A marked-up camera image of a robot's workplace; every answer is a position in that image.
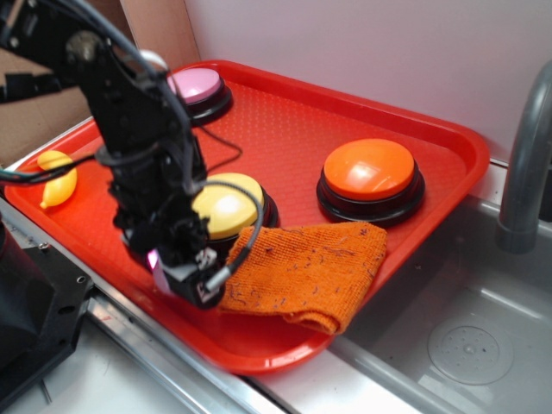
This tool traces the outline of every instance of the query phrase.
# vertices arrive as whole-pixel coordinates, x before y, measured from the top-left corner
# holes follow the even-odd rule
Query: towel
[[[229,261],[252,231],[240,232]],[[248,258],[226,282],[219,309],[282,316],[328,335],[341,334],[384,260],[386,237],[383,229],[365,222],[263,228]]]

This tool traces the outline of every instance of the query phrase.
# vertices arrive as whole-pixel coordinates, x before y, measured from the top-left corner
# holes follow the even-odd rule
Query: orange button
[[[358,140],[329,155],[324,176],[329,188],[342,197],[381,200],[400,193],[412,181],[414,158],[397,142]]]

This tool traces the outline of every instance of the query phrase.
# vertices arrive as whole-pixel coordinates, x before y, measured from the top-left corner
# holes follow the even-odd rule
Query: cardboard
[[[94,0],[90,3],[134,39],[139,48],[155,51],[170,67],[198,60],[184,1]],[[49,71],[0,50],[0,85],[6,72]],[[0,105],[0,165],[9,166],[88,116],[85,98],[77,88]]]

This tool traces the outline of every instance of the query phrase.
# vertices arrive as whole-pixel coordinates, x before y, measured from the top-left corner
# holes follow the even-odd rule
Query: gray faucet
[[[552,60],[536,77],[517,129],[496,234],[504,251],[522,254],[535,247],[551,159]]]

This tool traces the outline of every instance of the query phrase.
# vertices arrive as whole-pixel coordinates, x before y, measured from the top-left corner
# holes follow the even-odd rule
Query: pink button
[[[187,104],[194,104],[210,97],[221,84],[221,77],[212,69],[195,67],[175,73],[172,78]],[[174,91],[173,82],[169,85]]]

